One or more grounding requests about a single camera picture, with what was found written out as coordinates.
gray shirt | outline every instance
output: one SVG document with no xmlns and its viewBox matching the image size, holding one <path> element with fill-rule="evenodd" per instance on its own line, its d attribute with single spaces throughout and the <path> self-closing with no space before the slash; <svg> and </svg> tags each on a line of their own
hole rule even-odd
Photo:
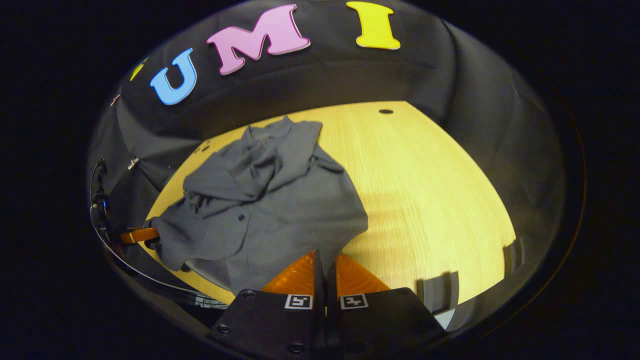
<svg viewBox="0 0 640 360">
<path fill-rule="evenodd" d="M 347 172 L 317 144 L 321 127 L 284 117 L 212 154 L 185 178 L 184 197 L 146 224 L 163 263 L 186 263 L 235 294 L 313 249 L 327 271 L 368 219 Z"/>
</svg>

orange clip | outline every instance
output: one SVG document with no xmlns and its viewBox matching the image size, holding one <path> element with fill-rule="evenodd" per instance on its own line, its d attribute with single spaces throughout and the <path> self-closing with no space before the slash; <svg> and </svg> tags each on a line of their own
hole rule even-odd
<svg viewBox="0 0 640 360">
<path fill-rule="evenodd" d="M 158 231 L 153 227 L 139 227 L 133 231 L 129 231 L 128 233 L 120 234 L 120 239 L 122 239 L 122 243 L 125 245 L 131 245 L 159 237 L 160 235 L 158 234 Z"/>
</svg>

foam letter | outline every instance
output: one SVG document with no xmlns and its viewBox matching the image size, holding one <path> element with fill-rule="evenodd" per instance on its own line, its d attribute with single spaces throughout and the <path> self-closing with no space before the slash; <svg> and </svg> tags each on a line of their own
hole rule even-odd
<svg viewBox="0 0 640 360">
<path fill-rule="evenodd" d="M 356 44 L 378 49 L 400 49 L 400 41 L 394 39 L 389 24 L 389 15 L 394 13 L 393 10 L 364 1 L 349 1 L 347 6 L 355 9 L 360 17 L 362 35 L 356 38 Z"/>
<path fill-rule="evenodd" d="M 156 90 L 156 94 L 165 105 L 175 105 L 187 97 L 193 87 L 196 85 L 196 69 L 193 67 L 189 54 L 193 49 L 186 49 L 173 59 L 171 65 L 177 65 L 184 81 L 178 88 L 172 88 L 169 79 L 166 78 L 168 69 L 165 67 L 160 70 L 153 79 L 151 79 L 151 87 Z"/>
<path fill-rule="evenodd" d="M 221 75 L 228 75 L 244 66 L 244 59 L 236 56 L 236 51 L 259 60 L 264 40 L 269 37 L 271 46 L 267 49 L 270 55 L 280 55 L 302 50 L 311 44 L 303 38 L 293 21 L 295 4 L 279 6 L 267 10 L 256 22 L 253 31 L 230 26 L 211 35 L 207 43 L 213 43 L 220 55 Z"/>
</svg>

black background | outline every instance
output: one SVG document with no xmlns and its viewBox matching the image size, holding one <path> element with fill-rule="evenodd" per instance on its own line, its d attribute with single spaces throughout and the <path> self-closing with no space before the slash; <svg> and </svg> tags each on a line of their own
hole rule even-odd
<svg viewBox="0 0 640 360">
<path fill-rule="evenodd" d="M 220 358 L 144 306 L 100 261 L 84 201 L 84 157 L 123 73 L 217 1 L 10 3 L 3 10 L 4 358 Z M 638 355 L 640 41 L 632 1 L 430 1 L 420 6 L 555 84 L 580 129 L 582 229 L 545 291 L 448 358 L 626 359 Z"/>
</svg>

yellow letter i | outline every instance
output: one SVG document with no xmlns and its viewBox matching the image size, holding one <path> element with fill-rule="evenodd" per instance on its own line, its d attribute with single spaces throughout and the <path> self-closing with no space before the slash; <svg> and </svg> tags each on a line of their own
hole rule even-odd
<svg viewBox="0 0 640 360">
<path fill-rule="evenodd" d="M 347 6 L 355 9 L 360 17 L 362 35 L 356 39 L 358 45 L 388 50 L 400 49 L 400 41 L 394 39 L 389 24 L 389 15 L 394 13 L 393 10 L 364 1 L 349 1 Z"/>
</svg>

